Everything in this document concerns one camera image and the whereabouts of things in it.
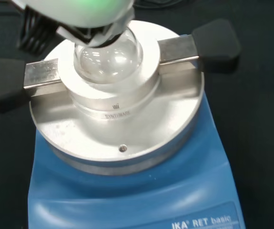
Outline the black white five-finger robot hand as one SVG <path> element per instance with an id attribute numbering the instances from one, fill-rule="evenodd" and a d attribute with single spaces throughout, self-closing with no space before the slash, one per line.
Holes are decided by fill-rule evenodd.
<path id="1" fill-rule="evenodd" d="M 134 18 L 132 0 L 13 0 L 23 12 L 19 49 L 41 54 L 56 34 L 78 45 L 115 43 Z"/>

